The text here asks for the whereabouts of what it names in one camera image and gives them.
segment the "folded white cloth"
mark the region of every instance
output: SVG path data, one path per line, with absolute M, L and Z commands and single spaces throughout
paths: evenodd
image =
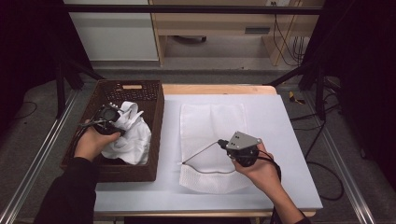
M 137 113 L 138 105 L 124 102 L 120 108 L 120 118 L 114 126 L 125 130 L 125 135 L 110 143 L 102 151 L 108 159 L 120 158 L 130 164 L 146 164 L 149 156 L 151 131 L 147 123 L 140 117 L 143 111 Z
M 204 193 L 228 193 L 251 186 L 236 172 L 219 139 L 247 131 L 243 105 L 182 105 L 180 111 L 181 169 L 179 184 Z

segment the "white cabinet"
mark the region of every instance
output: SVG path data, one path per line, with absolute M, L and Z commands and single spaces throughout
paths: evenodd
M 64 0 L 66 4 L 147 5 L 147 0 Z M 149 13 L 70 13 L 91 61 L 158 61 Z

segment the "white cloth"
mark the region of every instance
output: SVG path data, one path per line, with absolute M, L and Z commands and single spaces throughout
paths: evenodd
M 224 194 L 251 186 L 236 172 L 227 152 L 217 144 L 234 132 L 247 131 L 243 105 L 182 105 L 179 184 L 203 193 Z
M 120 118 L 114 126 L 125 130 L 125 135 L 110 143 L 102 151 L 108 159 L 120 158 L 130 164 L 146 164 L 149 156 L 151 131 L 147 123 L 140 117 L 143 111 L 137 113 L 136 103 L 125 101 L 119 111 Z

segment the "brown wicker basket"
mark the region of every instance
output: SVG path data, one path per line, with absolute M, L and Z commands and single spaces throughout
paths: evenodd
M 99 80 L 80 120 L 90 119 L 108 103 L 121 106 L 124 101 L 137 103 L 142 118 L 151 130 L 151 140 L 146 164 L 132 165 L 121 159 L 111 160 L 99 155 L 93 161 L 99 168 L 99 182 L 154 181 L 157 175 L 161 127 L 163 125 L 163 86 L 158 80 Z M 73 142 L 78 129 L 64 154 L 61 168 L 65 169 L 74 155 Z

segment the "metal bar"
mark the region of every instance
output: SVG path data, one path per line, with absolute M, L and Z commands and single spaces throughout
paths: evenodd
M 70 96 L 66 102 L 66 108 L 64 113 L 59 119 L 56 119 L 50 129 L 44 143 L 41 145 L 41 148 L 38 150 L 35 159 L 29 167 L 29 170 L 26 172 L 22 182 L 18 186 L 17 191 L 12 197 L 11 201 L 8 203 L 6 209 L 0 215 L 0 223 L 1 224 L 11 224 L 15 220 L 17 214 L 19 213 L 30 189 L 35 183 L 35 179 L 37 178 L 41 167 L 46 161 L 47 156 L 50 154 L 53 144 L 55 143 L 59 132 L 64 126 L 64 122 L 67 119 L 71 108 L 73 107 L 78 96 L 78 91 L 71 91 Z
M 181 6 L 181 5 L 44 5 L 44 9 L 67 12 L 102 13 L 216 13 L 216 14 L 278 14 L 321 15 L 334 13 L 337 9 L 322 7 L 240 7 L 240 6 Z
M 273 86 L 273 87 L 277 87 L 280 84 L 282 84 L 283 82 L 291 79 L 292 77 L 297 77 L 299 75 L 303 75 L 304 73 L 307 72 L 308 69 L 312 69 L 312 62 L 306 62 L 304 64 L 302 64 L 301 66 L 294 68 L 293 70 L 289 71 L 287 74 L 285 74 L 282 77 L 279 77 L 273 81 L 271 81 L 270 83 L 267 84 L 263 84 L 264 86 Z
M 311 111 L 315 113 L 315 108 L 313 106 L 314 100 L 312 94 L 307 94 L 303 91 L 304 98 L 306 99 Z M 316 118 L 316 122 L 318 125 L 321 124 L 318 117 Z M 364 224 L 374 224 L 374 217 L 366 203 L 364 198 L 359 190 L 358 185 L 356 184 L 352 174 L 349 172 L 344 160 L 342 159 L 337 145 L 332 140 L 332 136 L 330 135 L 329 130 L 324 127 L 323 128 L 323 137 L 324 143 L 327 146 L 330 158 L 332 159 L 332 163 L 337 170 L 337 173 L 340 174 L 340 178 L 344 183 L 346 194 L 349 198 L 350 203 L 352 204 L 353 209 L 355 210 L 356 216 L 359 221 Z

